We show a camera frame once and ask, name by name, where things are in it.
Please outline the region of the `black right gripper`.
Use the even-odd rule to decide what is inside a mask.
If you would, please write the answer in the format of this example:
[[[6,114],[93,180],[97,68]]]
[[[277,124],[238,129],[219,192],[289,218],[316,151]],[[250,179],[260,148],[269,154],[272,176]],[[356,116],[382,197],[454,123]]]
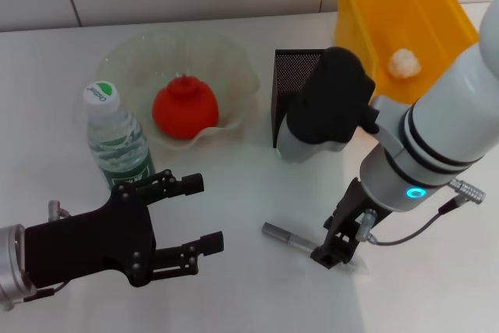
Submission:
[[[327,235],[322,246],[318,246],[310,258],[327,269],[339,264],[347,264],[351,257],[336,250],[356,250],[359,241],[356,233],[360,227],[360,219],[367,210],[374,210],[376,220],[374,226],[383,221],[391,212],[376,204],[366,193],[361,182],[354,178],[343,198],[338,202],[330,219],[324,224]]]

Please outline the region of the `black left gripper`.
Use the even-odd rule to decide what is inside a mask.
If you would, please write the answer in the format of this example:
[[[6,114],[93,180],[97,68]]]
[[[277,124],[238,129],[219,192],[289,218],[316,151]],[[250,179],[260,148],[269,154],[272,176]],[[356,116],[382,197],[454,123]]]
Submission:
[[[24,245],[27,275],[37,287],[106,270],[122,272],[134,287],[196,275],[200,255],[207,257],[224,250],[223,233],[154,251],[147,205],[203,191],[200,173],[177,179],[165,169],[114,187],[106,204],[95,211],[29,227]]]

